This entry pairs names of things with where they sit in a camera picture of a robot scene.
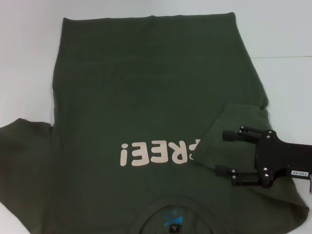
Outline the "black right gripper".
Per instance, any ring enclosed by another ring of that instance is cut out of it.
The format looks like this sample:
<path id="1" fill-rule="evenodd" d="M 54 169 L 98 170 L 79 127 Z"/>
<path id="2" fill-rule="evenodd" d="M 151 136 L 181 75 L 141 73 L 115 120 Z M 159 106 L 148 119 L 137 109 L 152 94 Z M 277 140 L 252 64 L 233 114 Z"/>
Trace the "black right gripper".
<path id="1" fill-rule="evenodd" d="M 215 166 L 217 176 L 229 178 L 233 186 L 261 186 L 269 188 L 279 177 L 312 180 L 312 147 L 287 143 L 277 133 L 240 126 L 237 132 L 224 130 L 223 141 L 244 141 L 256 144 L 253 172 L 240 171 L 224 165 Z"/>

